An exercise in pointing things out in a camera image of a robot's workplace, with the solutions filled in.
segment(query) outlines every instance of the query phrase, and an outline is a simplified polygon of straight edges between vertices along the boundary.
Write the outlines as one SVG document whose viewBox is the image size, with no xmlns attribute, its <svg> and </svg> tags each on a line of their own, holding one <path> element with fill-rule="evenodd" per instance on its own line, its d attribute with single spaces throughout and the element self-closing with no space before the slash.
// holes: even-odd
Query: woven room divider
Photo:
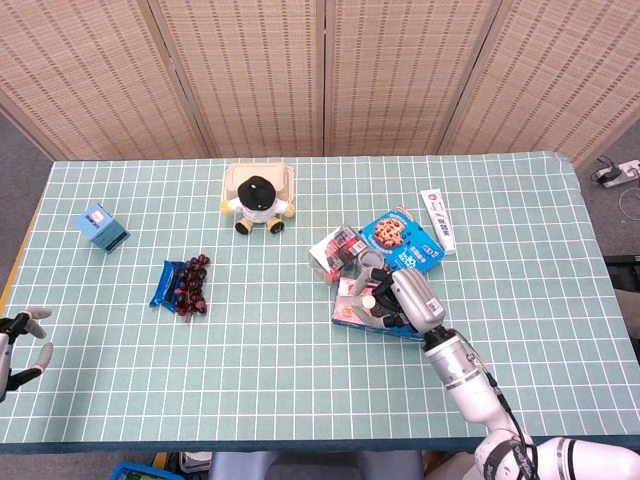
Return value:
<svg viewBox="0 0 640 480">
<path fill-rule="evenodd" d="M 55 159 L 208 156 L 127 0 L 1 0 L 2 110 Z"/>
<path fill-rule="evenodd" d="M 515 0 L 494 25 L 440 153 L 555 150 L 580 165 L 640 119 L 640 2 Z"/>
<path fill-rule="evenodd" d="M 325 154 L 436 153 L 498 4 L 328 2 Z"/>
<path fill-rule="evenodd" d="M 149 4 L 217 155 L 322 155 L 323 1 Z"/>
<path fill-rule="evenodd" d="M 640 118 L 634 0 L 0 6 L 0 111 L 53 159 L 549 149 L 581 164 Z"/>
</svg>

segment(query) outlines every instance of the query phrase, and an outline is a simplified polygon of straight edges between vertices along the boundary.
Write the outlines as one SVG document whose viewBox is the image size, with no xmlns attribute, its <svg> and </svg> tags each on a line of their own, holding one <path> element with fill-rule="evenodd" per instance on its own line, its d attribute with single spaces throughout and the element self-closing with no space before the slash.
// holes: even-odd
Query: table edge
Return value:
<svg viewBox="0 0 640 480">
<path fill-rule="evenodd" d="M 533 437 L 536 445 L 555 438 Z M 640 449 L 640 434 L 632 435 L 576 435 L 575 440 L 603 443 L 631 450 Z M 148 452 L 256 452 L 256 451 L 301 451 L 328 452 L 349 450 L 438 450 L 474 451 L 485 437 L 460 438 L 396 438 L 396 439 L 344 439 L 344 440 L 157 440 L 123 442 L 38 442 L 2 443 L 1 454 L 33 453 L 89 453 L 98 451 L 148 451 Z"/>
<path fill-rule="evenodd" d="M 7 281 L 4 284 L 4 289 L 2 290 L 2 296 L 0 296 L 0 313 L 4 312 L 9 301 L 9 295 L 11 295 L 11 289 L 13 288 L 13 284 L 16 280 L 16 276 L 18 274 L 18 269 L 20 265 L 22 265 L 22 259 L 24 257 L 24 251 L 29 243 L 29 239 L 31 238 L 31 234 L 33 233 L 33 228 L 36 223 L 36 218 L 40 213 L 40 206 L 42 205 L 42 198 L 38 200 L 38 205 L 36 206 L 33 215 L 31 216 L 31 221 L 29 222 L 29 226 L 27 227 L 27 232 L 24 234 L 24 238 L 22 239 L 22 243 L 20 244 L 20 249 L 18 250 L 18 254 L 16 255 L 15 260 L 13 261 L 13 265 L 11 266 L 11 270 L 9 271 L 9 276 L 7 276 Z"/>
</svg>

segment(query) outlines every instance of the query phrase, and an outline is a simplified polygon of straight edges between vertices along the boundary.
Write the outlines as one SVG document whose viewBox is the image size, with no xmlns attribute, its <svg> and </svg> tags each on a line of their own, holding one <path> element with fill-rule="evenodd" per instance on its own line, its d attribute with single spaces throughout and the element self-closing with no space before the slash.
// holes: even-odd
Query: white toothpaste tube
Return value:
<svg viewBox="0 0 640 480">
<path fill-rule="evenodd" d="M 444 207 L 442 192 L 440 192 L 439 188 L 434 190 L 421 190 L 420 195 L 427 207 L 431 223 L 433 224 L 433 228 L 438 236 L 438 241 L 445 255 L 456 253 L 456 239 L 453 236 L 451 220 L 449 220 L 449 215 L 447 215 L 447 210 Z"/>
</svg>

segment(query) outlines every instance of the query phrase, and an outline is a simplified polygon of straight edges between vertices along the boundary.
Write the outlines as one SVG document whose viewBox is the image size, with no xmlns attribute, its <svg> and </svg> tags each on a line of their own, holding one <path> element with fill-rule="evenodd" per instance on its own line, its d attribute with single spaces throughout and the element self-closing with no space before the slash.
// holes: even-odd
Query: electrical cable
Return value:
<svg viewBox="0 0 640 480">
<path fill-rule="evenodd" d="M 618 167 L 616 166 L 615 162 L 613 160 L 611 160 L 611 158 L 607 157 L 606 155 L 600 155 L 598 158 L 596 158 L 596 160 L 600 163 L 602 163 L 603 165 L 605 165 L 606 167 L 610 168 L 611 171 L 616 170 Z M 595 172 L 593 172 L 591 174 L 591 181 L 594 183 L 600 183 L 597 179 L 593 178 L 593 176 L 598 173 L 601 169 L 596 170 Z"/>
<path fill-rule="evenodd" d="M 618 198 L 618 208 L 620 209 L 620 212 L 622 212 L 622 214 L 628 219 L 633 220 L 634 222 L 640 222 L 640 217 L 634 217 L 633 215 L 630 215 L 629 213 L 625 212 L 624 208 L 622 207 L 622 198 L 629 192 L 635 191 L 636 198 L 640 200 L 640 171 L 638 171 L 638 169 L 635 169 L 635 170 L 636 170 L 636 174 L 638 175 L 638 185 L 635 187 L 627 188 L 624 192 L 620 194 L 620 198 Z"/>
<path fill-rule="evenodd" d="M 530 467 L 531 467 L 531 471 L 532 471 L 531 478 L 532 478 L 532 480 L 540 480 L 540 477 L 538 476 L 538 447 L 533 442 L 531 443 L 531 445 L 527 444 L 526 439 L 524 437 L 524 433 L 522 432 L 522 428 L 520 428 L 520 424 L 518 423 L 518 420 L 516 419 L 515 415 L 513 414 L 512 410 L 511 410 L 511 406 L 509 405 L 509 402 L 507 402 L 507 399 L 505 398 L 504 394 L 502 393 L 502 390 L 500 390 L 500 387 L 498 386 L 498 382 L 496 381 L 494 376 L 489 371 L 489 367 L 487 367 L 487 364 L 484 362 L 484 360 L 482 360 L 482 357 L 480 356 L 478 351 L 473 347 L 473 345 L 471 345 L 469 340 L 467 340 L 467 338 L 462 333 L 460 333 L 459 331 L 457 331 L 455 329 L 453 329 L 453 331 L 456 333 L 456 335 L 458 335 L 462 339 L 462 341 L 465 344 L 466 348 L 469 351 L 471 351 L 471 353 L 473 354 L 473 356 L 475 357 L 477 362 L 480 364 L 480 367 L 482 368 L 482 370 L 484 371 L 485 376 L 487 377 L 489 385 L 491 386 L 491 388 L 493 388 L 493 390 L 496 393 L 496 396 L 498 397 L 498 401 L 500 402 L 500 405 L 502 405 L 502 408 L 504 408 L 505 412 L 507 412 L 507 415 L 509 415 L 509 418 L 513 422 L 513 425 L 516 427 L 516 432 L 518 434 L 518 437 L 520 438 L 520 447 L 523 450 L 522 453 L 523 453 L 524 457 L 527 459 L 527 461 L 529 462 Z M 527 455 L 527 448 L 528 447 L 531 448 L 531 456 L 533 457 L 532 460 L 530 460 L 529 456 Z M 520 479 L 520 478 L 522 478 L 522 472 L 520 472 L 520 474 L 518 475 L 518 479 Z"/>
</svg>

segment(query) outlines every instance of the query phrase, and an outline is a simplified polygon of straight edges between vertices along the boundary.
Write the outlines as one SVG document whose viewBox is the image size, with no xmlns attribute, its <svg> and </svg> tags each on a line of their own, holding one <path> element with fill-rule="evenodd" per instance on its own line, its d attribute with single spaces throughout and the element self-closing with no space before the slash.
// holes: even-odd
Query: power strip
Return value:
<svg viewBox="0 0 640 480">
<path fill-rule="evenodd" d="M 609 180 L 608 182 L 604 182 L 602 185 L 606 188 L 615 187 L 616 185 L 622 185 L 623 183 L 632 182 L 633 180 L 638 180 L 640 178 L 640 160 L 630 160 L 625 163 L 621 163 L 617 165 L 620 169 L 620 175 L 618 175 L 613 180 Z M 602 177 L 603 175 L 609 173 L 611 171 L 611 167 L 602 168 L 594 173 L 596 179 Z"/>
</svg>

